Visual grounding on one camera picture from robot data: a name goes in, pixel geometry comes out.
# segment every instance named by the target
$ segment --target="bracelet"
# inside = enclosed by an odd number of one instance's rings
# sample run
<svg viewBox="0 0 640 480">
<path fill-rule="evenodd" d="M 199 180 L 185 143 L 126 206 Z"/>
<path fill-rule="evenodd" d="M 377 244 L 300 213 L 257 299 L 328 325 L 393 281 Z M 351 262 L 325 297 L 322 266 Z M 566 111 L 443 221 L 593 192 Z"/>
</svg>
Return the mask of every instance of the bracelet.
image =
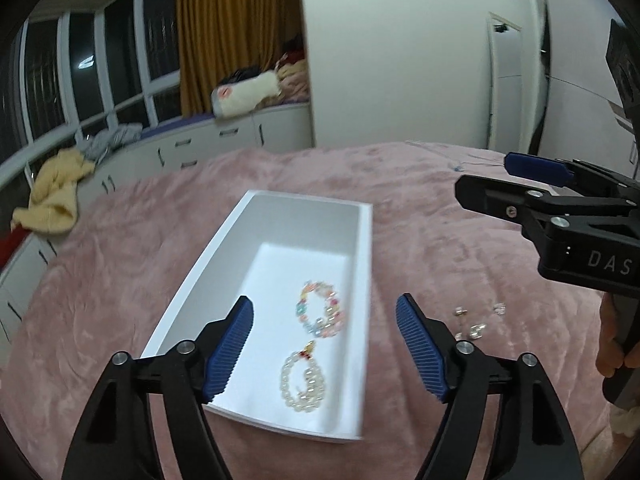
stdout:
<svg viewBox="0 0 640 480">
<path fill-rule="evenodd" d="M 310 292 L 315 292 L 321 298 L 324 298 L 324 312 L 326 317 L 319 317 L 315 323 L 310 323 L 306 315 L 307 299 Z M 296 316 L 302 323 L 307 333 L 315 337 L 333 337 L 342 328 L 344 324 L 344 313 L 340 310 L 340 300 L 333 285 L 325 282 L 306 282 L 300 292 L 300 300 L 296 305 Z"/>
<path fill-rule="evenodd" d="M 320 406 L 324 397 L 324 377 L 318 363 L 311 357 L 311 352 L 313 352 L 315 346 L 315 342 L 310 341 L 302 352 L 293 352 L 282 365 L 282 372 L 280 373 L 282 398 L 287 406 L 297 412 L 303 410 L 307 413 L 312 412 Z M 289 390 L 289 375 L 293 365 L 300 359 L 308 361 L 308 368 L 305 369 L 306 390 L 304 392 L 298 391 L 296 398 L 294 398 Z"/>
</svg>

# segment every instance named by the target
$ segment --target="pink blanket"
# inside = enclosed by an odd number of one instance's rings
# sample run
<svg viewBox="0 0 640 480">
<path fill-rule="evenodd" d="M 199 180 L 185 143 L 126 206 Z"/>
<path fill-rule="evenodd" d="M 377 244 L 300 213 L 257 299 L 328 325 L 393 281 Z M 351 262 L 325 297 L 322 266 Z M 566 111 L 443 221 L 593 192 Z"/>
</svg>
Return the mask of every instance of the pink blanket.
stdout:
<svg viewBox="0 0 640 480">
<path fill-rule="evenodd" d="M 0 410 L 44 480 L 59 479 L 84 404 L 109 357 L 140 354 L 200 252 L 248 189 L 330 196 L 374 205 L 370 348 L 363 440 L 326 444 L 207 417 L 237 480 L 414 478 L 444 407 L 425 391 L 396 328 L 394 305 L 414 295 L 456 332 L 454 309 L 485 322 L 480 348 L 537 354 L 580 449 L 606 425 L 594 368 L 599 295 L 548 282 L 533 245 L 507 222 L 463 210 L 463 173 L 506 177 L 497 153 L 441 144 L 382 144 L 289 155 L 233 152 L 102 198 L 49 266 L 15 337 Z M 492 304 L 506 304 L 506 314 Z M 482 478 L 491 402 L 470 478 Z M 161 405 L 162 464 L 177 480 Z"/>
</svg>

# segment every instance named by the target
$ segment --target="curtain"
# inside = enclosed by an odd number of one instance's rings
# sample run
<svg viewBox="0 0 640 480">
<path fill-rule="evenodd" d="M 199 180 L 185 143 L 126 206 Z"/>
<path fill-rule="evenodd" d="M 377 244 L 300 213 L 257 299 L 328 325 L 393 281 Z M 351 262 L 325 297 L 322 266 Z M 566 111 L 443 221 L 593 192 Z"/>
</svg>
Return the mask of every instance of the curtain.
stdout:
<svg viewBox="0 0 640 480">
<path fill-rule="evenodd" d="M 180 104 L 211 111 L 211 92 L 239 68 L 271 67 L 286 33 L 286 0 L 176 0 Z"/>
</svg>

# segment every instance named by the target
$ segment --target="window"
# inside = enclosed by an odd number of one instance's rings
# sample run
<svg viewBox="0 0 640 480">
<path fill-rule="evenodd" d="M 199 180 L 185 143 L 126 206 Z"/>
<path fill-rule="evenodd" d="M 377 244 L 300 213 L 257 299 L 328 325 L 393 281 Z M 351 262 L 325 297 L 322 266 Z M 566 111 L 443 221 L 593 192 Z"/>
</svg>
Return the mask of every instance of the window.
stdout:
<svg viewBox="0 0 640 480">
<path fill-rule="evenodd" d="M 76 145 L 76 140 L 73 136 L 68 139 L 59 142 L 55 147 L 51 148 L 47 153 L 43 153 L 38 158 L 34 159 L 30 163 L 31 167 L 31 176 L 36 178 L 38 176 L 38 172 L 43 167 L 44 163 L 47 162 L 52 156 L 56 156 L 59 150 L 63 148 L 73 148 Z"/>
<path fill-rule="evenodd" d="M 0 58 L 0 164 L 26 146 L 18 99 L 17 41 Z"/>
<path fill-rule="evenodd" d="M 94 57 L 94 16 L 72 14 L 69 21 L 69 61 L 71 83 L 81 121 L 104 110 Z"/>
<path fill-rule="evenodd" d="M 65 123 L 58 85 L 58 20 L 30 23 L 24 53 L 27 110 L 34 139 Z"/>
<path fill-rule="evenodd" d="M 104 36 L 113 103 L 119 104 L 142 92 L 133 28 L 133 0 L 116 0 L 104 9 Z"/>
<path fill-rule="evenodd" d="M 180 111 L 180 87 L 171 88 L 154 95 L 154 104 L 156 105 L 159 123 L 174 117 L 180 117 L 182 115 Z"/>
<path fill-rule="evenodd" d="M 146 115 L 145 102 L 140 100 L 129 105 L 116 113 L 118 122 L 123 123 L 142 123 L 143 128 L 149 127 L 149 118 Z"/>
<path fill-rule="evenodd" d="M 99 134 L 101 131 L 108 129 L 108 125 L 107 125 L 107 119 L 106 118 L 101 118 L 98 121 L 95 121 L 95 123 L 90 123 L 87 124 L 86 126 L 82 127 L 82 134 L 85 137 L 93 137 L 94 135 Z"/>
<path fill-rule="evenodd" d="M 175 0 L 144 0 L 146 58 L 151 79 L 180 68 Z"/>
<path fill-rule="evenodd" d="M 14 209 L 27 207 L 31 188 L 24 172 L 19 173 L 6 186 L 0 189 L 0 237 L 5 237 L 11 232 L 11 218 Z"/>
</svg>

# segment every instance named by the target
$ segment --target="white box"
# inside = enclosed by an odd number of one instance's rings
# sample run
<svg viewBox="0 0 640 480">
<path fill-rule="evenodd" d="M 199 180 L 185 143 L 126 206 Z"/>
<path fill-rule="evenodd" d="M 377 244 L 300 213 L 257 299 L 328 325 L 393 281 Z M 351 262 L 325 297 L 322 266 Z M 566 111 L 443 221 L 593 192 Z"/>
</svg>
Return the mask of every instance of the white box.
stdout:
<svg viewBox="0 0 640 480">
<path fill-rule="evenodd" d="M 281 433 L 359 439 L 367 368 L 371 222 L 370 204 L 248 191 L 188 273 L 142 357 L 164 354 L 183 339 L 196 339 L 208 322 L 225 318 L 245 295 L 254 304 L 254 326 L 226 390 L 206 408 Z M 310 413 L 287 407 L 280 392 L 285 359 L 313 339 L 295 312 L 308 281 L 332 284 L 347 316 L 337 335 L 315 339 L 314 358 L 324 375 L 325 397 Z M 309 295 L 310 320 L 322 316 L 323 305 L 319 296 Z M 291 372 L 292 394 L 303 384 L 303 369 L 297 364 Z"/>
</svg>

